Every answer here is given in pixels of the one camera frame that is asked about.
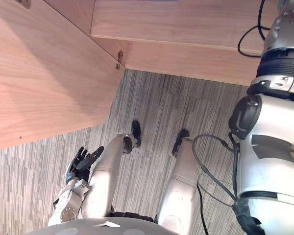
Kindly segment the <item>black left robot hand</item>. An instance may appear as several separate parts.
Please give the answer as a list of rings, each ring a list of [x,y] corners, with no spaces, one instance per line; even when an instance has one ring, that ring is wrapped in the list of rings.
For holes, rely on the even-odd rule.
[[[89,153],[83,146],[80,147],[73,160],[70,162],[66,174],[65,180],[68,184],[72,180],[84,180],[89,181],[90,168],[101,156],[104,151],[104,146],[100,146],[93,153]]]

